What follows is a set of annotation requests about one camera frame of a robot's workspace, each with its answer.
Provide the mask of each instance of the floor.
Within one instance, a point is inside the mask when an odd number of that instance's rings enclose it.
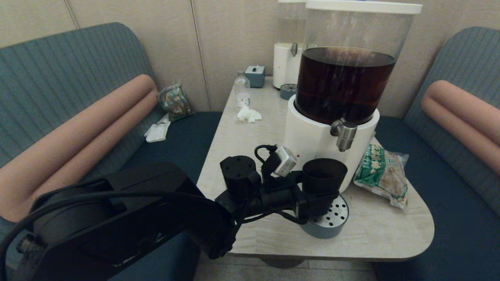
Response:
[[[377,281],[372,265],[360,261],[305,260],[290,269],[258,258],[226,255],[215,260],[201,253],[194,281]]]

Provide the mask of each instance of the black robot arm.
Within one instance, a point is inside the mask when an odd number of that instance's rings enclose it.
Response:
[[[316,159],[303,171],[290,172],[293,165],[284,166],[290,158],[281,147],[265,148],[270,154],[263,178],[247,156],[220,163],[226,191],[215,201],[173,163],[132,168],[44,194],[0,244],[0,278],[6,280],[7,247],[25,228],[32,234],[17,245],[23,259],[14,280],[107,280],[182,231],[216,259],[231,250],[242,224],[273,213],[304,224],[310,216],[325,214],[347,168],[340,162],[325,168]]]

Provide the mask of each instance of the dark brown liquid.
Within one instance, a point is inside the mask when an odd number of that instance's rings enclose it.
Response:
[[[355,47],[318,47],[302,53],[295,107],[324,123],[345,118],[369,121],[379,104],[396,60]]]

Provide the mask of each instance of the beige wall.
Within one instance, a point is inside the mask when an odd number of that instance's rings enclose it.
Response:
[[[75,28],[62,0],[0,0],[0,48]]]
[[[500,0],[386,1],[423,4],[378,107],[386,116],[404,116],[453,34],[500,29]],[[0,0],[0,47],[121,22],[146,48],[160,87],[181,82],[197,111],[222,111],[238,70],[260,64],[272,75],[278,11],[277,0]]]

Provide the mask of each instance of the tabletop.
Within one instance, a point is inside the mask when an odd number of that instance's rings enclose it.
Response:
[[[260,112],[262,120],[240,121],[235,94],[231,92],[197,182],[209,199],[214,200],[226,189],[219,166],[222,160],[245,155],[255,160],[260,172],[261,163],[254,156],[254,148],[283,143],[288,101],[280,98],[272,77],[266,77],[263,88],[250,89],[250,95],[250,108]],[[262,157],[267,157],[265,149]],[[315,238],[299,225],[271,214],[242,225],[230,252],[258,258],[404,261],[421,254],[431,244],[431,212],[410,183],[406,209],[394,207],[388,199],[353,183],[342,196],[349,206],[349,217],[338,236]]]

